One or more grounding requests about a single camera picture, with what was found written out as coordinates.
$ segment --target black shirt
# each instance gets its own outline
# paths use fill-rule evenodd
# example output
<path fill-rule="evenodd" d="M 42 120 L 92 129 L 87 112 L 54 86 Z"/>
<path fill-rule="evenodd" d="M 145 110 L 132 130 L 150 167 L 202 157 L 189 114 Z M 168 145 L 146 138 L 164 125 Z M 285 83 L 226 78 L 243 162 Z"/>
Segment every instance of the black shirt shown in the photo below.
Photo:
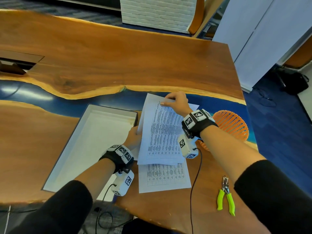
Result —
<path fill-rule="evenodd" d="M 311 198 L 270 161 L 248 167 L 234 189 L 270 232 L 312 232 Z M 91 207 L 86 186 L 70 181 L 9 234 L 77 234 Z"/>

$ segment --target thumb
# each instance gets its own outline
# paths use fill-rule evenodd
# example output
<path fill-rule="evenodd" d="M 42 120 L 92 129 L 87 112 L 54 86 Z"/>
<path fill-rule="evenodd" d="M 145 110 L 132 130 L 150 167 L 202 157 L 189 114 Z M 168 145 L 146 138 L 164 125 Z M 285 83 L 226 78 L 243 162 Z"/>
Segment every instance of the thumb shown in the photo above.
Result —
<path fill-rule="evenodd" d="M 174 102 L 161 102 L 160 105 L 164 107 L 173 107 Z"/>

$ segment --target yellow-green handle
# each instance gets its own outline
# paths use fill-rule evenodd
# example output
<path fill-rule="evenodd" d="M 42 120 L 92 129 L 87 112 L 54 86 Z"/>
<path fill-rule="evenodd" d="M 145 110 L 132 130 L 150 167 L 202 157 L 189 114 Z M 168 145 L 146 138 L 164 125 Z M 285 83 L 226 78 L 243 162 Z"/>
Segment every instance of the yellow-green handle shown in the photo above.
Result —
<path fill-rule="evenodd" d="M 223 209 L 223 197 L 224 197 L 224 191 L 223 190 L 219 190 L 219 194 L 218 194 L 218 198 L 216 199 L 216 203 L 218 205 L 217 210 L 222 210 Z"/>
<path fill-rule="evenodd" d="M 227 199 L 229 202 L 229 212 L 232 216 L 235 216 L 235 204 L 231 193 L 227 194 Z"/>

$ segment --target orange basket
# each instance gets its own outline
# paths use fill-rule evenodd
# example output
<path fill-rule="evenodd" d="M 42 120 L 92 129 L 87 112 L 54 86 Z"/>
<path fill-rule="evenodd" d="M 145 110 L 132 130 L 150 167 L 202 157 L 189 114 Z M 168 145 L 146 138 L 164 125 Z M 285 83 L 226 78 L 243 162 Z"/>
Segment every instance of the orange basket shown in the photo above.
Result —
<path fill-rule="evenodd" d="M 243 142 L 248 139 L 249 130 L 247 124 L 236 113 L 227 110 L 221 110 L 213 115 L 213 119 L 220 129 L 234 136 L 236 139 L 239 139 Z M 209 151 L 204 142 L 199 141 L 199 143 L 205 150 Z"/>

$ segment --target person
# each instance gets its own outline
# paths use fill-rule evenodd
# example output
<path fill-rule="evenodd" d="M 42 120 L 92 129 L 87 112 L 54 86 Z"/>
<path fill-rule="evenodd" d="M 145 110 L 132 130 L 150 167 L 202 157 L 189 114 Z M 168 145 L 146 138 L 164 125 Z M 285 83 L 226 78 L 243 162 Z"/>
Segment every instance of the person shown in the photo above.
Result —
<path fill-rule="evenodd" d="M 171 107 L 183 117 L 192 112 L 185 93 L 170 93 L 166 98 L 175 101 L 162 102 L 162 106 Z M 133 127 L 123 143 L 130 150 L 141 142 L 141 135 L 136 134 L 136 131 L 137 127 Z M 258 151 L 217 126 L 206 127 L 200 136 L 233 181 L 237 194 L 271 233 L 311 233 L 311 198 L 280 169 Z M 112 160 L 99 160 L 75 180 L 64 185 L 10 234 L 78 233 L 93 201 L 115 169 Z M 135 223 L 126 224 L 122 233 L 142 232 L 142 226 Z"/>

